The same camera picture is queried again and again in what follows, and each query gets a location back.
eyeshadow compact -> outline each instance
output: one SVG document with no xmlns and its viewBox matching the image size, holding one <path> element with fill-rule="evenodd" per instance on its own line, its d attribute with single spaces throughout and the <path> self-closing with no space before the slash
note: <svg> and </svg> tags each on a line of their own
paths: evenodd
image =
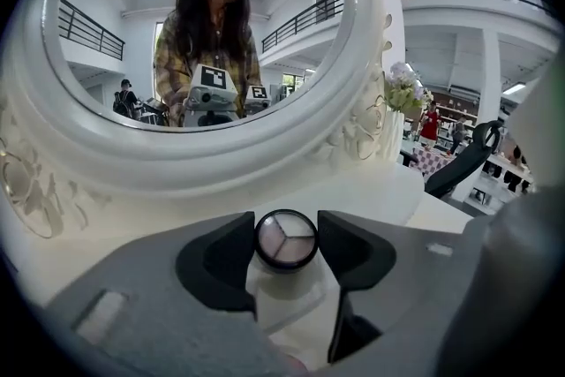
<svg viewBox="0 0 565 377">
<path fill-rule="evenodd" d="M 312 221 L 291 209 L 270 212 L 255 227 L 255 252 L 276 273 L 297 272 L 313 259 L 318 245 Z"/>
</svg>

white flower bouquet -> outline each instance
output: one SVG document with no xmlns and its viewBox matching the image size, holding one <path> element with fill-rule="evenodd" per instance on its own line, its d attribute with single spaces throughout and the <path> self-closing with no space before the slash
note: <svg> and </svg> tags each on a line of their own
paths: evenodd
<svg viewBox="0 0 565 377">
<path fill-rule="evenodd" d="M 390 73 L 385 75 L 385 101 L 393 111 L 404 113 L 432 100 L 432 94 L 422 87 L 408 64 L 398 62 L 391 66 Z"/>
</svg>

plaid shirt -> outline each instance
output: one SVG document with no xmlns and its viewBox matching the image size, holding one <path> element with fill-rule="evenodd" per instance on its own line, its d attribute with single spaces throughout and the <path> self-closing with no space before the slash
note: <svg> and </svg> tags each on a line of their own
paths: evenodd
<svg viewBox="0 0 565 377">
<path fill-rule="evenodd" d="M 162 101 L 169 106 L 170 125 L 179 126 L 185 113 L 183 101 L 191 91 L 192 71 L 197 64 L 214 66 L 227 71 L 233 80 L 239 96 L 236 99 L 237 114 L 243 117 L 245 97 L 249 86 L 262 86 L 259 60 L 255 49 L 255 40 L 248 28 L 245 58 L 242 61 L 232 61 L 227 50 L 219 48 L 219 39 L 215 40 L 216 50 L 202 52 L 200 60 L 188 59 L 181 56 L 175 41 L 176 13 L 172 13 L 162 25 L 161 35 L 157 41 L 154 56 L 155 77 L 157 78 L 157 93 Z M 218 38 L 220 30 L 215 30 Z"/>
</svg>

long dark hair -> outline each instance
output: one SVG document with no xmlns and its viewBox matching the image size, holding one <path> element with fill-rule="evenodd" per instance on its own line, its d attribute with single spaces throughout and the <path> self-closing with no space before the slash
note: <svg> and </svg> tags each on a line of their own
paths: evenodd
<svg viewBox="0 0 565 377">
<path fill-rule="evenodd" d="M 249 13 L 249 0 L 226 4 L 220 45 L 234 60 L 245 55 Z M 176 41 L 180 55 L 199 59 L 203 51 L 212 50 L 213 30 L 207 0 L 177 0 Z"/>
</svg>

person in red shirt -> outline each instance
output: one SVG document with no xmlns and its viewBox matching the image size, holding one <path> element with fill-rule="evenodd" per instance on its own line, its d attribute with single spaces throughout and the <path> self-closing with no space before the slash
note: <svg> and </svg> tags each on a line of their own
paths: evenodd
<svg viewBox="0 0 565 377">
<path fill-rule="evenodd" d="M 422 131 L 419 142 L 425 146 L 434 147 L 440 130 L 440 114 L 435 108 L 435 101 L 432 101 L 429 110 L 422 114 L 420 124 L 422 124 Z"/>
</svg>

